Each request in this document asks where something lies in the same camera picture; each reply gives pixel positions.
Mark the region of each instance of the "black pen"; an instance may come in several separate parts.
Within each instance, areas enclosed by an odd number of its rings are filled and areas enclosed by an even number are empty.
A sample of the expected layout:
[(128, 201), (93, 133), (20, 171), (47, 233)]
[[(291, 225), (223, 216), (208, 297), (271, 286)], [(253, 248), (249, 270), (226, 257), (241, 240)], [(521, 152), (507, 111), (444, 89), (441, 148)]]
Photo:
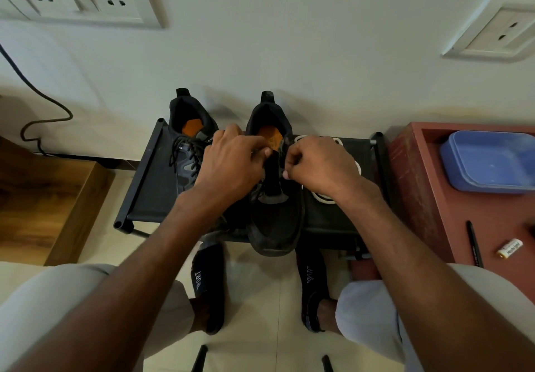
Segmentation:
[(466, 230), (468, 232), (468, 240), (470, 240), (470, 246), (472, 247), (473, 261), (476, 267), (483, 268), (483, 261), (481, 260), (481, 253), (476, 240), (476, 232), (473, 230), (473, 225), (470, 220), (466, 222)]

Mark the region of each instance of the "forearm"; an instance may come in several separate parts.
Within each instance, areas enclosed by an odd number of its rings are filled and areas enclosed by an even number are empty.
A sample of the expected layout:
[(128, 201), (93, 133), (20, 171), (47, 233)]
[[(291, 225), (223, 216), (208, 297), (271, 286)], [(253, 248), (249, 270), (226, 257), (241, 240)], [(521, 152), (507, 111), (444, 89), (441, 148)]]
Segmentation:
[(224, 210), (208, 195), (181, 194), (151, 237), (13, 370), (131, 370), (184, 260)]
[[(383, 200), (356, 188), (337, 203), (381, 273), (426, 370), (512, 370), (534, 346), (411, 233)], [(503, 356), (514, 353), (515, 361)]]

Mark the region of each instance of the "shoe insole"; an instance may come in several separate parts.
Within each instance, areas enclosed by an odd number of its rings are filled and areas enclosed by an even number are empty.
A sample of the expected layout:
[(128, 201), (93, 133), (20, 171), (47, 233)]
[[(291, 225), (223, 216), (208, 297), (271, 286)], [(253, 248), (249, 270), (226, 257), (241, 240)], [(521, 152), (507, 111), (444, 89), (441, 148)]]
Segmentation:
[(283, 135), (274, 125), (263, 125), (258, 130), (257, 135), (264, 137), (270, 148), (274, 151), (278, 151), (280, 142), (283, 140)]
[(186, 136), (194, 137), (202, 128), (201, 119), (188, 120), (184, 126), (182, 126), (182, 133)]

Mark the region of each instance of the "tiled floor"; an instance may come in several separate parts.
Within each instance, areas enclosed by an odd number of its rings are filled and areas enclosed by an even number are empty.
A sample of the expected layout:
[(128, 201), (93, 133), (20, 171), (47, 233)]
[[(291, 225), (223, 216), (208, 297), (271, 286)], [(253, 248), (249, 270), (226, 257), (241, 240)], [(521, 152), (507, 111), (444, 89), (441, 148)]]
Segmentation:
[[(117, 177), (95, 222), (79, 262), (118, 265), (139, 244), (140, 237), (113, 229), (113, 220), (133, 173)], [(157, 224), (137, 227), (152, 232)], [(332, 333), (312, 334), (301, 323), (301, 282), (295, 255), (267, 258), (251, 246), (227, 243), (228, 301), (225, 327), (215, 336), (188, 335), (145, 361), (147, 372), (190, 371), (197, 351), (208, 344), (206, 372), (323, 371), (321, 357), (328, 354), (335, 372), (393, 371), (403, 366)], [(325, 252), (331, 296), (337, 297), (349, 281), (346, 262), (336, 252)], [(191, 254), (178, 274), (190, 296)], [(0, 302), (43, 268), (0, 262)]]

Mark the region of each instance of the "wooden furniture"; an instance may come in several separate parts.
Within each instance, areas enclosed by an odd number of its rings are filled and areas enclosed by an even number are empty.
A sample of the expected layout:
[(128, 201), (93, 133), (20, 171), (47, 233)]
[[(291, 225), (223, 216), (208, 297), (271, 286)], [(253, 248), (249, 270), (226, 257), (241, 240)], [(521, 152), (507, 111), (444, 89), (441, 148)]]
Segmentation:
[(0, 261), (77, 262), (115, 174), (0, 137)]
[[(471, 220), (486, 269), (516, 285), (535, 302), (535, 239), (526, 222), (535, 217), (535, 193), (461, 192), (448, 182), (439, 148), (458, 130), (523, 132), (535, 126), (411, 123), (389, 145), (398, 186), (396, 207), (404, 207), (407, 225), (446, 262), (473, 265), (466, 232)], [(496, 251), (512, 238), (524, 246), (507, 260)]]

